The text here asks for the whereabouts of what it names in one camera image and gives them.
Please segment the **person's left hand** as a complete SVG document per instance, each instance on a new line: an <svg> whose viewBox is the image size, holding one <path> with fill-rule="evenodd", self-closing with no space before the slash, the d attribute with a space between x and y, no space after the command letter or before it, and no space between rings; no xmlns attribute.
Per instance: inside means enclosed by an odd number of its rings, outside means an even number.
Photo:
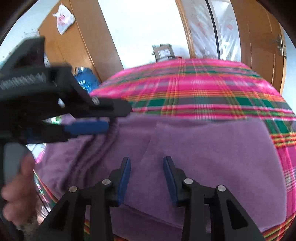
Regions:
<svg viewBox="0 0 296 241"><path fill-rule="evenodd" d="M1 190L1 196L6 200L3 215L16 226L24 225L36 213L34 167L33 155L26 154L21 161L20 172Z"/></svg>

